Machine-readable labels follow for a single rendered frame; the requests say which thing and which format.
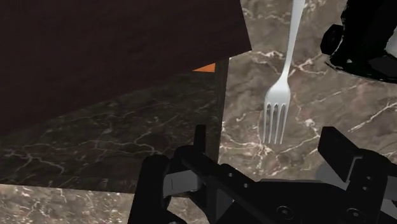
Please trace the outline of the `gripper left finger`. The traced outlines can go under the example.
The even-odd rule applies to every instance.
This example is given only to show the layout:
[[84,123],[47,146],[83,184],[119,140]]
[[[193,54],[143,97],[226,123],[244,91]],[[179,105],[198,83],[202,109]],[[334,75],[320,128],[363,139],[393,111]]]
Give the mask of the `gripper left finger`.
[[168,210],[172,196],[180,193],[204,212],[209,224],[258,224],[227,193],[228,187],[237,186],[238,175],[206,156],[205,140],[205,125],[197,125],[193,144],[179,147],[172,158],[144,159],[128,224],[188,224]]

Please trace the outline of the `white plastic fork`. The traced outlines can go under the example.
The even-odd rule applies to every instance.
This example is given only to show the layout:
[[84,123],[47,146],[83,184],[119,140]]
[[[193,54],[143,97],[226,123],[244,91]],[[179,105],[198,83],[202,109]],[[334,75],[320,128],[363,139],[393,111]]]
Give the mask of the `white plastic fork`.
[[298,29],[305,8],[305,0],[293,0],[289,25],[288,46],[279,79],[267,90],[263,104],[263,142],[281,144],[283,140],[291,90],[288,83]]

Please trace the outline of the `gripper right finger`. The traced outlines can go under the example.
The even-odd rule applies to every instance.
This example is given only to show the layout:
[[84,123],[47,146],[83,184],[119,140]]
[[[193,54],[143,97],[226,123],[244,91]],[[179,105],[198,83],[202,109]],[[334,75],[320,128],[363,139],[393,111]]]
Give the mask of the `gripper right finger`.
[[342,224],[397,224],[397,165],[358,148],[335,127],[323,127],[317,179],[342,190]]

